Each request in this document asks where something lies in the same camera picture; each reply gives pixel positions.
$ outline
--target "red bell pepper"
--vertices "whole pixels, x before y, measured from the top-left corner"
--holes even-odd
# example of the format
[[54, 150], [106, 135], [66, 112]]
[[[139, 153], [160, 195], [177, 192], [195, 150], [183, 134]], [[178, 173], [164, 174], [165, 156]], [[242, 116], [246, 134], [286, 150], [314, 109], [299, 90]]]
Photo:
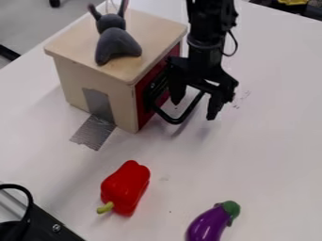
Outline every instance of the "red bell pepper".
[[105, 206], [97, 209], [102, 214], [113, 209], [116, 213], [131, 216], [150, 180], [150, 171], [136, 161], [125, 162], [101, 184], [101, 200]]

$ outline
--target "wooden box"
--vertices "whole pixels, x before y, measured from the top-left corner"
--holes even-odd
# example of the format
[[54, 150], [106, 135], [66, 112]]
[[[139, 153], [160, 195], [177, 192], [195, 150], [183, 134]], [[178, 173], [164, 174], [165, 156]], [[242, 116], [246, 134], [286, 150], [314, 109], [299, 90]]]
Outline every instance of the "wooden box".
[[141, 45], [141, 57], [120, 57], [99, 67], [94, 53], [99, 34], [88, 14], [49, 42], [66, 101], [89, 113], [106, 113], [121, 129], [137, 132], [153, 115], [142, 91], [164, 69], [168, 55], [180, 54], [184, 24], [128, 9], [127, 31]]

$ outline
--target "plush bunny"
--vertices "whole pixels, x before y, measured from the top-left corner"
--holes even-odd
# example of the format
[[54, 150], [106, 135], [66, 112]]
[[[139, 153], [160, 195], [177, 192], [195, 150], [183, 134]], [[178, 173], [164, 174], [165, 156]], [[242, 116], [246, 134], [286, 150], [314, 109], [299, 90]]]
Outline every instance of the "plush bunny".
[[99, 66], [117, 56], [141, 56], [142, 49], [132, 36], [126, 32], [124, 13], [128, 0], [122, 0], [118, 14], [102, 15], [89, 4], [89, 12], [96, 20], [96, 27], [101, 34], [96, 46], [95, 61]]

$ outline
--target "red panel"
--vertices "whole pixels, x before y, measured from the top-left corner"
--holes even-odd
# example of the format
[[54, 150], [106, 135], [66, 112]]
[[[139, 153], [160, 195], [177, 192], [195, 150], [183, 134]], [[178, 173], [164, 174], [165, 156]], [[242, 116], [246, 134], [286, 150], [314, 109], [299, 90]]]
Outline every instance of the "red panel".
[[[167, 65], [168, 56], [179, 56], [180, 55], [180, 43], [178, 43], [174, 48], [169, 51], [169, 53], [158, 62], [153, 69], [151, 69], [136, 85], [136, 95], [137, 95], [137, 121], [138, 121], [138, 129], [141, 129], [146, 122], [153, 116], [154, 112], [145, 112], [144, 103], [143, 103], [143, 90], [149, 85], [150, 82], [154, 80], [154, 78], [165, 69]], [[159, 99], [159, 106], [161, 106], [169, 97], [169, 94], [166, 92]]]

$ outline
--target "purple eggplant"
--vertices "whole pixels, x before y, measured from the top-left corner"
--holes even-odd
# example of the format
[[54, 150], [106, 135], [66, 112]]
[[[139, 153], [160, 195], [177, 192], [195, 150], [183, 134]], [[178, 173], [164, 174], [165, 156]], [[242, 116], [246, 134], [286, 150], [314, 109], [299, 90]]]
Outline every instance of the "purple eggplant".
[[239, 213], [240, 206], [234, 201], [216, 204], [190, 224], [186, 241], [219, 241], [226, 226], [232, 226]]

